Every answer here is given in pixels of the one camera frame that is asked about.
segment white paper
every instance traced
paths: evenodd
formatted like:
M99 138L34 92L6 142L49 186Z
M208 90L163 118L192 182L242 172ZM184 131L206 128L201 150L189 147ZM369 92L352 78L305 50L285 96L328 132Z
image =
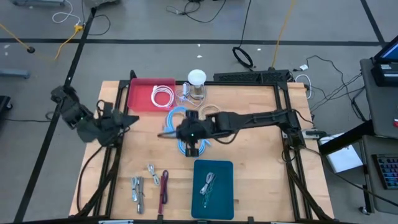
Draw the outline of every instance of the white paper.
M336 138L338 136L341 136L344 133L341 134L335 134L333 136L328 136L320 139L320 143L324 144L333 138ZM349 170L355 167L362 166L362 160L359 158L357 155L354 147L352 145L349 145L347 147L344 147L340 149L339 151L336 151L334 153L331 153L326 156L329 160L329 163L331 165L331 168L335 173Z

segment red tray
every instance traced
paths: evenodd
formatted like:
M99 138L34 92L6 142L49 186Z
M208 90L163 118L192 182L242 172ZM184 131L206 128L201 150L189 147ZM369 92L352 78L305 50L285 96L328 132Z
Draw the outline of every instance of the red tray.
M150 100L155 85L170 87L175 93L175 79L173 78L133 78L130 83L129 99L127 105L134 111L170 111L174 108L158 108ZM160 105L165 105L170 100L167 93L156 94L155 100Z

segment keyboard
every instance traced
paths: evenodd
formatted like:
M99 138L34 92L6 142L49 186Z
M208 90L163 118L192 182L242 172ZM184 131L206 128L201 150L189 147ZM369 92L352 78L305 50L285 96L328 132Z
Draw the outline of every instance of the keyboard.
M287 82L290 80L290 73L288 70L217 73L213 75L213 79L216 82Z
M374 154L372 158L384 188L398 189L398 154Z

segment white cap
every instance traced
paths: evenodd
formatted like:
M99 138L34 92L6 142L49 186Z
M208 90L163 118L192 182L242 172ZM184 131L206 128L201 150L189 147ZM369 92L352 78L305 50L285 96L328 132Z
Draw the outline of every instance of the white cap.
M206 81L206 73L199 69L194 69L188 74L188 82L192 85L202 85Z

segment yellow cable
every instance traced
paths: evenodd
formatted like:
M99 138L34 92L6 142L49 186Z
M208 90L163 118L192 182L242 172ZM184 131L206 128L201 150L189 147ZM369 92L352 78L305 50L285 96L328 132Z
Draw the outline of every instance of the yellow cable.
M16 35L14 35L11 31L9 31L9 30L8 30L4 25L2 25L1 23L0 23L0 27L3 28L9 35L11 35L14 39L16 39L16 40L17 40L22 46L24 46L26 49L30 49L30 47L29 47L27 44L23 43ZM37 53L37 52L35 52L34 54L35 54L36 56L42 58L42 59L54 61L54 60L58 59L58 56L59 56L60 53L61 53L62 47L63 47L66 43L68 43L70 40L72 40L72 39L76 36L76 34L79 33L79 32L82 31L82 30L83 30L83 26L75 25L75 32L73 33L73 35L72 35L71 37L69 37L69 39L68 39L67 41L65 41L64 43L61 44L61 46L58 48L57 55L55 56L54 59L48 58L46 55L42 55L42 54Z
M290 4L290 7L289 7L289 11L287 12L287 15L285 17L284 25L280 29L279 36L278 36L278 41L276 42L276 47L275 47L275 52L274 52L274 59L272 59L272 64L271 64L272 68L274 68L274 65L275 65L275 62L276 62L276 58L277 58L277 55L278 55L279 42L280 42L280 39L282 38L282 34L283 34L284 29L286 27L287 21L289 20L289 17L290 17L290 15L292 13L294 4L295 4L295 0L292 0L292 3Z
M20 39L18 39L17 36L15 36L11 31L9 31L3 24L0 23L0 27L3 28L9 35L11 35L14 39L16 39L20 44L22 44L26 49L29 49L30 47L23 43Z

